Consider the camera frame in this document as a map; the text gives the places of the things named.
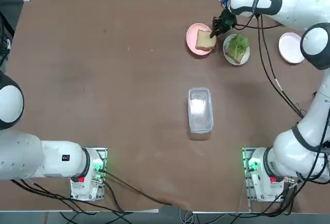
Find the plate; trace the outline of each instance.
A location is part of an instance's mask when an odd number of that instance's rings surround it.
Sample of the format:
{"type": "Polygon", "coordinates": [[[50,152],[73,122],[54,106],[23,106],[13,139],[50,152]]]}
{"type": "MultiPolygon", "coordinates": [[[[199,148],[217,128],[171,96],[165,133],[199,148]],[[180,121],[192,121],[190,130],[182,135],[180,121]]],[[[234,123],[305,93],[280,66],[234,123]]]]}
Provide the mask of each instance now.
{"type": "Polygon", "coordinates": [[[234,38],[235,36],[237,36],[237,34],[232,34],[232,35],[229,35],[226,37],[226,39],[224,40],[223,42],[223,54],[225,55],[227,61],[233,65],[236,65],[236,66],[240,66],[240,65],[243,65],[244,63],[246,63],[249,59],[249,56],[250,56],[250,47],[247,47],[243,57],[242,57],[242,60],[241,60],[241,63],[238,64],[236,63],[233,59],[231,59],[229,56],[227,56],[225,54],[225,51],[228,49],[229,47],[229,42],[232,38],[234,38]]]}
{"type": "Polygon", "coordinates": [[[297,64],[305,59],[300,50],[300,41],[301,37],[293,32],[287,32],[281,36],[278,50],[286,62],[297,64]]]}
{"type": "Polygon", "coordinates": [[[191,50],[191,52],[193,52],[194,54],[207,55],[208,53],[211,52],[211,50],[204,51],[204,50],[197,50],[195,48],[196,42],[197,42],[197,33],[198,33],[199,29],[204,30],[204,31],[211,31],[211,29],[205,24],[195,23],[195,24],[191,25],[186,34],[187,45],[188,45],[189,49],[191,50]]]}

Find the floor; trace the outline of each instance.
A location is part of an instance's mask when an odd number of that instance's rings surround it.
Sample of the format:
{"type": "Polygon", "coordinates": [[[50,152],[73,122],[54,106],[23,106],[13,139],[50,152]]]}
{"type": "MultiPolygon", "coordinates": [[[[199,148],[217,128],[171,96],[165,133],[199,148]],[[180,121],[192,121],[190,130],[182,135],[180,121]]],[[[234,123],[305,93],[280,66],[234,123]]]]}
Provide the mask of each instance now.
{"type": "MultiPolygon", "coordinates": [[[[0,0],[0,10],[3,12],[8,22],[15,29],[23,0],[0,0]]],[[[71,212],[64,213],[67,218],[72,218],[75,214],[71,212]]],[[[216,219],[219,214],[199,214],[201,224],[216,219]]],[[[102,212],[94,216],[85,216],[80,214],[75,217],[74,221],[78,224],[88,223],[106,223],[114,220],[116,216],[113,213],[102,212]]],[[[178,208],[164,207],[159,213],[134,213],[126,217],[133,224],[138,223],[181,223],[178,208]]],[[[258,217],[249,219],[238,219],[235,223],[258,224],[258,223],[282,223],[282,224],[304,224],[304,223],[328,223],[330,215],[314,215],[314,214],[291,214],[290,216],[278,216],[276,218],[258,217]]],[[[226,215],[217,223],[230,223],[233,217],[226,215]]],[[[0,223],[16,224],[16,223],[34,223],[34,224],[59,224],[67,223],[67,221],[58,212],[0,212],[0,223]]],[[[123,220],[116,221],[117,224],[126,223],[123,220]]]]}
{"type": "MultiPolygon", "coordinates": [[[[75,214],[64,213],[71,219],[75,214]]],[[[201,224],[210,222],[216,219],[219,214],[199,214],[201,224]]],[[[102,212],[95,216],[85,216],[80,214],[74,218],[77,224],[105,224],[116,218],[114,214],[102,212]]],[[[157,223],[157,224],[180,224],[178,209],[174,207],[166,207],[156,213],[134,213],[126,217],[132,224],[142,223],[157,223]]],[[[330,215],[313,215],[313,214],[292,214],[290,216],[278,216],[276,218],[258,217],[249,219],[237,219],[235,224],[308,224],[308,223],[328,223],[330,215]]],[[[217,221],[217,224],[230,223],[233,217],[226,215],[217,221]]],[[[16,223],[33,223],[33,224],[62,224],[67,221],[58,212],[19,212],[19,213],[0,213],[0,223],[16,224],[16,223]]],[[[122,220],[117,220],[116,224],[126,223],[122,220]]]]}

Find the toast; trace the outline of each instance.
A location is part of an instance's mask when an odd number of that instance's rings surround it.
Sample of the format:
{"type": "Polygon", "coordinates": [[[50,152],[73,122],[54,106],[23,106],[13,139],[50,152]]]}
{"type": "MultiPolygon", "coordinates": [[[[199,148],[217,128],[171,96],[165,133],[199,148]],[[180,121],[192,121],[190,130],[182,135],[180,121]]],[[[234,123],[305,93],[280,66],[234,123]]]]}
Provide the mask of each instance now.
{"type": "Polygon", "coordinates": [[[197,41],[195,48],[197,50],[210,51],[214,50],[217,43],[217,37],[210,38],[210,31],[199,29],[197,32],[197,41]]]}

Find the bread slice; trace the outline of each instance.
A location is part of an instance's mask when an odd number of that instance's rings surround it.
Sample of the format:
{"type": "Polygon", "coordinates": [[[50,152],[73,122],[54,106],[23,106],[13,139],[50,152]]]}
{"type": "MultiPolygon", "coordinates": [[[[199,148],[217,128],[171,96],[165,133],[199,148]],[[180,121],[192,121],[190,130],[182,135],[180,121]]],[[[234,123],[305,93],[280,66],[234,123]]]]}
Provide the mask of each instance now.
{"type": "Polygon", "coordinates": [[[217,37],[210,38],[210,31],[199,29],[197,32],[197,42],[195,48],[197,50],[210,51],[216,47],[217,37]]]}
{"type": "Polygon", "coordinates": [[[233,61],[236,62],[237,64],[241,64],[241,62],[242,62],[242,58],[243,58],[243,55],[245,54],[245,52],[239,54],[239,55],[236,57],[236,59],[235,59],[235,58],[234,58],[234,57],[228,52],[228,50],[226,50],[225,54],[226,54],[227,56],[229,56],[231,59],[233,59],[233,61]]]}

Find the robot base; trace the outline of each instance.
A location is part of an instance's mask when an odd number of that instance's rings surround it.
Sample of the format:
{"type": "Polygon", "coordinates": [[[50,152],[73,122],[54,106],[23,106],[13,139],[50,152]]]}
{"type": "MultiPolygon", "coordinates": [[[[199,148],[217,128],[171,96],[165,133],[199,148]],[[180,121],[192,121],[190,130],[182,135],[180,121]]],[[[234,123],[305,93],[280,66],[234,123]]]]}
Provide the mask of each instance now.
{"type": "Polygon", "coordinates": [[[88,173],[84,178],[79,178],[78,182],[70,179],[71,198],[81,201],[99,201],[104,199],[103,180],[105,174],[99,169],[106,170],[107,148],[85,148],[90,155],[88,173]]]}
{"type": "Polygon", "coordinates": [[[284,189],[284,181],[271,182],[263,166],[263,154],[266,148],[243,148],[243,164],[245,172],[245,185],[252,211],[251,200],[259,202],[272,202],[284,189]]]}

